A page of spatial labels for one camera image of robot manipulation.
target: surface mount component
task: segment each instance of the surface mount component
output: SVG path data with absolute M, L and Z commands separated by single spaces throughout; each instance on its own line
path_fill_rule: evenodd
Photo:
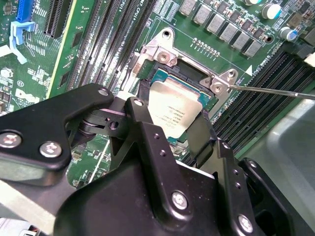
M 257 41 L 253 41 L 249 47 L 244 51 L 244 54 L 248 57 L 253 57 L 255 56 L 255 54 L 258 52 L 258 50 L 260 49 L 261 44 Z
M 303 2 L 302 6 L 299 9 L 299 12 L 304 14 L 310 8 L 310 6 L 311 4 L 308 1 Z
M 212 33 L 217 33 L 222 24 L 224 23 L 224 18 L 219 14 L 215 14 L 211 19 L 209 25 L 207 26 L 207 31 Z
M 252 26 L 252 21 L 246 20 L 242 25 L 242 30 L 248 31 L 251 26 Z
M 185 15 L 189 16 L 196 5 L 197 0 L 184 0 L 179 11 Z
M 206 5 L 201 5 L 201 7 L 198 9 L 193 21 L 199 25 L 202 25 L 205 23 L 207 18 L 209 17 L 211 12 L 211 9 L 208 8 Z
M 223 15 L 227 8 L 228 8 L 228 3 L 225 1 L 222 1 L 217 8 L 217 12 L 220 13 L 221 15 Z
M 231 41 L 231 39 L 233 38 L 233 36 L 235 35 L 237 31 L 237 28 L 235 25 L 229 23 L 225 29 L 223 30 L 223 32 L 220 35 L 220 39 L 223 39 L 226 42 Z
M 309 32 L 302 38 L 310 45 L 315 46 L 315 28 L 308 28 Z
M 233 42 L 232 46 L 238 50 L 242 50 L 249 38 L 250 37 L 247 34 L 242 32 L 236 35 L 236 40 Z
M 239 18 L 240 16 L 241 16 L 241 13 L 240 13 L 239 11 L 235 10 L 235 11 L 232 13 L 232 15 L 230 16 L 230 21 L 233 22 L 233 23 L 235 23 L 235 22 L 238 20 L 238 18 Z

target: chip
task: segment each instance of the chip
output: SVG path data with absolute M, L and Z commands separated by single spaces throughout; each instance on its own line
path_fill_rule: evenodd
M 241 16 L 241 13 L 239 11 L 234 11 L 230 17 L 230 21 L 235 23 L 240 16 Z
M 242 30 L 248 31 L 251 26 L 252 22 L 250 20 L 246 20 L 242 25 Z
M 80 43 L 81 38 L 82 38 L 82 35 L 83 35 L 83 32 L 82 32 L 82 31 L 81 31 L 81 32 L 77 32 L 77 33 L 75 34 L 74 40 L 73 40 L 73 42 L 72 42 L 72 48 L 75 47 L 75 46 L 77 46 L 77 45 Z
M 304 2 L 303 5 L 300 7 L 299 12 L 304 14 L 310 8 L 310 6 L 311 4 L 308 1 Z
M 236 36 L 236 40 L 234 41 L 234 43 L 232 44 L 232 47 L 238 49 L 238 50 L 242 50 L 242 48 L 244 48 L 245 44 L 247 43 L 247 41 L 249 40 L 249 36 L 245 33 L 241 33 L 238 34 Z
M 310 45 L 315 46 L 315 28 L 307 28 L 307 30 L 310 30 L 308 34 L 303 36 L 302 38 Z
M 5 103 L 0 101 L 0 112 L 5 111 Z
M 260 49 L 261 44 L 258 43 L 257 41 L 253 41 L 250 46 L 244 51 L 244 54 L 248 57 L 253 57 L 255 54 L 258 52 Z
M 228 24 L 226 28 L 223 30 L 223 32 L 220 35 L 220 39 L 223 39 L 226 42 L 231 41 L 232 37 L 235 35 L 237 31 L 236 26 L 233 24 Z
M 69 74 L 70 74 L 70 71 L 68 71 L 62 76 L 61 81 L 60 81 L 60 87 L 68 81 Z
M 207 31 L 212 33 L 217 33 L 222 24 L 224 23 L 224 18 L 219 14 L 215 14 L 209 25 L 207 26 Z
M 253 37 L 259 39 L 264 32 L 265 31 L 262 28 L 258 28 L 254 33 Z
M 222 1 L 220 3 L 220 5 L 218 6 L 217 11 L 218 11 L 218 13 L 223 15 L 227 8 L 228 8 L 228 4 L 226 2 L 224 2 L 224 1 Z
M 203 3 L 207 4 L 207 5 L 211 5 L 212 0 L 203 0 Z
M 193 21 L 199 25 L 202 25 L 203 23 L 205 23 L 205 21 L 209 17 L 210 12 L 211 12 L 210 8 L 208 8 L 206 5 L 201 5 Z
M 9 93 L 4 93 L 2 96 L 2 100 L 5 102 L 9 102 L 11 98 L 11 95 Z
M 303 17 L 300 13 L 295 13 L 291 19 L 288 21 L 288 24 L 292 27 L 297 27 L 303 21 Z
M 197 0 L 184 0 L 179 11 L 185 15 L 189 16 L 196 5 Z

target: capacitor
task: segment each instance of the capacitor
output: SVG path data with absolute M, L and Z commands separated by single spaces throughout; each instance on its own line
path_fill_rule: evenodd
M 279 4 L 267 3 L 263 6 L 261 15 L 265 19 L 273 20 L 278 18 L 281 13 L 281 6 Z
M 258 4 L 260 3 L 261 0 L 244 0 L 244 3 L 247 5 L 247 6 L 251 6 L 251 5 L 255 5 L 255 4 Z
M 294 29 L 290 29 L 289 27 L 283 27 L 280 32 L 280 37 L 285 39 L 286 41 L 293 41 L 297 38 L 298 34 L 297 31 Z

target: metal bracket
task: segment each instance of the metal bracket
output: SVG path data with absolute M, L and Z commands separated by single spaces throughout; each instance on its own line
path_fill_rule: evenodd
M 219 76 L 213 75 L 210 78 L 200 81 L 200 84 L 203 86 L 208 86 L 218 99 L 218 102 L 209 111 L 209 119 L 211 119 L 221 108 L 221 106 L 227 101 L 232 92 L 229 86 L 235 84 L 237 77 L 238 71 L 236 69 L 230 69 Z
M 137 77 L 145 60 L 158 61 L 161 64 L 173 67 L 177 64 L 178 59 L 181 59 L 206 75 L 215 75 L 214 71 L 176 49 L 174 47 L 174 38 L 174 30 L 170 27 L 166 27 L 162 29 L 149 43 L 143 46 L 140 54 L 136 54 L 137 58 L 133 64 L 130 79 L 125 81 L 125 84 L 122 86 L 124 90 L 129 91 L 132 86 L 133 79 Z

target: black plastic arm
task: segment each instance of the black plastic arm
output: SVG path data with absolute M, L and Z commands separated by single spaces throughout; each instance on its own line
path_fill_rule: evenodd
M 15 148 L 0 147 L 0 179 L 44 186 L 57 183 L 71 161 L 69 139 L 82 116 L 109 107 L 113 100 L 107 89 L 90 84 L 1 117 L 0 134 L 12 132 L 22 141 Z M 59 144 L 61 154 L 43 156 L 39 149 L 46 142 Z

